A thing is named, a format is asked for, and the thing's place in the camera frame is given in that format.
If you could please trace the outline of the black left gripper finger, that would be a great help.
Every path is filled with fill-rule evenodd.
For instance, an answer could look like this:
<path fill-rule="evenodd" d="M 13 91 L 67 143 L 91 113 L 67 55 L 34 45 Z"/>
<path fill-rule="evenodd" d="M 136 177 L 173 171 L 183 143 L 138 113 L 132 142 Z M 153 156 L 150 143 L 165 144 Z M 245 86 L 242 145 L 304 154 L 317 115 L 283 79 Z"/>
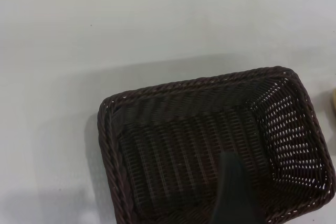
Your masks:
<path fill-rule="evenodd" d="M 248 171 L 240 157 L 222 152 L 212 223 L 265 223 Z"/>

